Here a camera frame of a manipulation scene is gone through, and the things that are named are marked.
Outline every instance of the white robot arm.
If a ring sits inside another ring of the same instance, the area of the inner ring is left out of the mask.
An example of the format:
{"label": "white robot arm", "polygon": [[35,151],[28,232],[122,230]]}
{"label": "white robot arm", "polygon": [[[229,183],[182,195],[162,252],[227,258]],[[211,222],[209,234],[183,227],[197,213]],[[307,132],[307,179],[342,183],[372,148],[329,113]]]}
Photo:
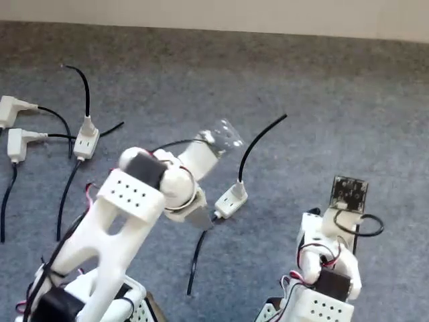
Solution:
{"label": "white robot arm", "polygon": [[[356,236],[372,237],[383,231],[378,217],[363,214],[367,187],[361,180],[337,176],[323,217],[320,209],[303,213],[296,250],[301,272],[293,270],[282,278],[284,298],[268,300],[256,322],[351,321],[354,307],[349,301],[359,296],[362,287],[354,255]],[[366,217],[378,221],[380,229],[359,233]]]}
{"label": "white robot arm", "polygon": [[[123,322],[142,317],[163,321],[147,301],[144,287],[125,272],[163,211],[170,219],[183,221],[204,209],[206,199],[197,178],[217,163],[223,155],[219,152],[225,152],[219,141],[194,142],[188,148],[192,153],[186,150],[181,158],[163,150],[126,150],[88,213],[36,272],[25,313],[16,322]],[[221,143],[230,146],[228,141]],[[126,221],[111,235],[116,216]],[[65,276],[92,257],[99,259],[97,269],[60,287]]]}

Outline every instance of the white wall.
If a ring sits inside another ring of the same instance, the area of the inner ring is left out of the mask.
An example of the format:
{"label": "white wall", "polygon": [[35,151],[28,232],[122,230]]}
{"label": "white wall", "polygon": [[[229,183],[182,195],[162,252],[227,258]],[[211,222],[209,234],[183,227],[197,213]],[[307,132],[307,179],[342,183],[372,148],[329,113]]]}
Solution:
{"label": "white wall", "polygon": [[429,42],[429,0],[0,0],[0,19]]}

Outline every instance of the black cable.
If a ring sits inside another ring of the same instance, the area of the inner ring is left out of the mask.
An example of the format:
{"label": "black cable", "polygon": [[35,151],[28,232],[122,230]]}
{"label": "black cable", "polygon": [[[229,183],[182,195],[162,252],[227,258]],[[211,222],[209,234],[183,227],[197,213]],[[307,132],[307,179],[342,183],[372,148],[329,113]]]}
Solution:
{"label": "black cable", "polygon": [[[66,133],[68,136],[71,136],[72,133],[70,132],[70,128],[68,126],[67,121],[63,118],[63,116],[61,116],[60,114],[58,114],[57,112],[47,108],[47,107],[43,107],[43,106],[39,106],[38,109],[41,109],[42,111],[46,111],[48,113],[51,113],[53,115],[55,115],[58,119],[60,119],[60,121],[64,124],[64,127],[66,128]],[[70,159],[72,157],[72,151],[73,151],[73,143],[72,143],[72,139],[68,138],[68,158]]]}
{"label": "black cable", "polygon": [[336,214],[335,214],[335,216],[334,216],[334,224],[335,224],[339,229],[341,229],[343,232],[345,232],[345,233],[349,233],[349,234],[351,234],[351,235],[353,235],[353,236],[358,236],[358,237],[375,237],[375,236],[378,236],[380,233],[382,233],[382,232],[384,231],[384,222],[383,222],[379,217],[377,217],[376,215],[371,215],[371,214],[369,214],[369,213],[366,213],[366,214],[362,215],[361,219],[370,218],[370,219],[372,219],[372,220],[374,220],[374,221],[378,222],[378,224],[380,225],[380,227],[379,227],[379,229],[378,229],[378,230],[376,230],[376,231],[374,231],[374,232],[371,232],[371,233],[361,233],[360,231],[353,231],[353,230],[350,230],[350,229],[348,229],[348,228],[346,228],[346,227],[344,227],[343,225],[340,225],[340,224],[338,223],[338,216],[339,216],[342,212],[343,212],[342,210],[338,210],[338,211],[336,212]]}
{"label": "black cable", "polygon": [[201,143],[206,143],[209,144],[206,140],[200,140],[200,139],[186,139],[186,140],[179,140],[179,141],[174,141],[174,142],[170,142],[167,144],[163,144],[162,146],[158,146],[156,149],[150,150],[150,153],[154,153],[156,150],[161,150],[161,149],[165,149],[168,148],[170,146],[177,146],[179,144],[185,144],[185,143],[192,143],[192,142],[201,142]]}
{"label": "black cable", "polygon": [[124,300],[124,301],[127,301],[129,304],[131,304],[131,314],[127,318],[127,320],[130,320],[130,318],[133,316],[134,310],[135,310],[134,302],[131,299],[128,299],[127,297],[120,297],[117,300]]}
{"label": "black cable", "polygon": [[55,262],[55,259],[58,257],[58,254],[60,253],[60,250],[62,249],[62,247],[64,246],[66,241],[76,231],[76,228],[79,226],[80,222],[84,219],[85,215],[86,215],[86,211],[73,221],[70,228],[64,234],[64,237],[60,240],[60,242],[56,246],[54,252],[52,253],[51,258],[49,259],[49,262],[46,263],[46,265],[44,265],[42,275],[38,279],[36,286],[34,287],[34,289],[32,290],[31,294],[28,297],[27,305],[25,306],[25,311],[23,314],[23,320],[22,320],[23,322],[28,322],[28,318],[29,318],[31,311],[32,311],[33,302],[36,299],[36,296],[39,293],[43,283],[45,282],[46,277],[48,276],[48,274],[50,274],[52,264]]}
{"label": "black cable", "polygon": [[11,194],[13,185],[15,184],[16,181],[16,177],[18,175],[18,169],[17,169],[18,164],[17,163],[12,163],[12,169],[13,169],[13,174],[12,174],[12,179],[11,182],[9,183],[9,186],[6,189],[5,192],[5,196],[3,197],[3,202],[1,203],[1,214],[0,214],[0,240],[1,243],[3,244],[6,240],[6,227],[5,227],[5,218],[6,218],[6,206],[7,206],[7,200],[9,199],[9,195]]}
{"label": "black cable", "polygon": [[61,238],[61,222],[62,222],[62,211],[64,209],[64,204],[66,202],[66,198],[67,198],[67,193],[68,193],[68,189],[70,188],[70,185],[72,184],[73,178],[76,174],[76,172],[78,171],[80,165],[82,164],[81,160],[77,160],[76,164],[73,168],[72,173],[70,173],[70,176],[68,177],[68,181],[66,184],[66,188],[64,189],[64,192],[62,193],[62,197],[61,197],[61,203],[60,203],[60,210],[58,212],[58,218],[57,218],[57,222],[56,222],[56,241],[58,242]]}
{"label": "black cable", "polygon": [[[356,225],[356,232],[359,233],[361,230],[361,226],[360,225]],[[355,235],[355,240],[353,240],[353,255],[356,255],[356,249],[357,249],[357,239],[359,238],[359,236]]]}
{"label": "black cable", "polygon": [[119,129],[123,124],[124,124],[124,122],[122,121],[121,123],[119,123],[118,125],[115,125],[111,129],[108,129],[107,131],[104,131],[102,134],[100,134],[100,138],[102,138],[103,136],[109,135],[110,133],[112,133],[116,129]]}
{"label": "black cable", "polygon": [[66,139],[69,139],[69,142],[76,139],[76,136],[70,136],[70,135],[66,135],[66,134],[57,134],[57,133],[49,133],[48,137],[49,138],[66,138]]}
{"label": "black cable", "polygon": [[273,123],[269,124],[265,129],[262,130],[261,133],[259,133],[255,139],[253,139],[253,141],[250,143],[249,147],[247,148],[247,150],[244,152],[243,158],[241,159],[240,162],[240,169],[239,169],[239,181],[241,182],[243,179],[243,169],[244,169],[244,164],[246,163],[246,159],[250,154],[250,151],[252,151],[253,147],[255,146],[255,144],[269,131],[271,130],[273,127],[275,127],[278,123],[280,123],[281,121],[283,121],[285,118],[287,118],[288,116],[286,114],[283,114],[281,117],[279,117],[278,119],[276,119]]}
{"label": "black cable", "polygon": [[305,285],[304,283],[295,283],[295,284],[293,285],[293,287],[290,289],[289,296],[288,296],[288,300],[286,301],[286,305],[284,306],[284,308],[283,308],[282,312],[280,313],[280,315],[274,315],[274,316],[273,316],[272,318],[270,318],[268,321],[271,321],[274,317],[278,317],[278,318],[275,320],[275,322],[280,321],[280,319],[282,318],[282,316],[283,316],[283,314],[285,313],[286,309],[288,308],[288,305],[289,305],[289,302],[290,302],[290,298],[292,297],[292,292],[294,291],[294,289],[295,289],[298,285],[301,285],[301,286],[304,286],[304,287],[308,288],[308,286],[307,286],[307,285]]}
{"label": "black cable", "polygon": [[79,74],[79,76],[81,77],[83,85],[85,86],[85,116],[89,116],[89,102],[90,102],[89,85],[88,85],[88,81],[85,77],[85,74],[79,68],[71,66],[71,65],[62,65],[62,67],[66,67],[66,68],[75,70]]}
{"label": "black cable", "polygon": [[198,262],[198,255],[200,254],[200,249],[202,246],[202,242],[204,241],[204,238],[206,237],[208,230],[204,230],[201,233],[200,239],[198,240],[198,243],[196,244],[195,251],[194,251],[194,257],[192,259],[192,264],[190,267],[190,275],[189,275],[189,281],[188,281],[188,289],[186,290],[186,295],[190,296],[192,293],[192,285],[194,284],[194,278],[196,273],[196,263]]}

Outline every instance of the circuit board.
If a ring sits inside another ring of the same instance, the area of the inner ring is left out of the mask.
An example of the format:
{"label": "circuit board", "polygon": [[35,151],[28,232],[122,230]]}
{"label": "circuit board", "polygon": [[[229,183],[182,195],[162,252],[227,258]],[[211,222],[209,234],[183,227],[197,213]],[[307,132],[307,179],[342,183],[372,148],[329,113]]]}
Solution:
{"label": "circuit board", "polygon": [[332,208],[336,208],[338,203],[346,203],[347,208],[345,210],[363,214],[367,191],[368,182],[366,181],[346,176],[336,176],[332,184],[329,205]]}

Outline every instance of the electrical plug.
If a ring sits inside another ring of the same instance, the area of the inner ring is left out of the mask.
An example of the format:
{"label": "electrical plug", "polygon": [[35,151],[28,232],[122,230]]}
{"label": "electrical plug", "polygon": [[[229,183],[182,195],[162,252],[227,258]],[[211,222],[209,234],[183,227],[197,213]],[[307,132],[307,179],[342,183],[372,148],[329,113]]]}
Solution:
{"label": "electrical plug", "polygon": [[237,180],[214,204],[216,209],[214,212],[215,215],[223,219],[228,219],[244,205],[247,197],[243,181]]}
{"label": "electrical plug", "polygon": [[44,140],[47,137],[47,133],[10,129],[7,138],[7,155],[11,158],[12,163],[22,162],[27,156],[27,143]]}
{"label": "electrical plug", "polygon": [[19,111],[37,108],[36,104],[21,101],[13,96],[2,96],[0,100],[0,128],[12,127]]}
{"label": "electrical plug", "polygon": [[92,123],[91,116],[85,116],[74,143],[74,155],[81,161],[91,159],[99,138],[99,129]]}

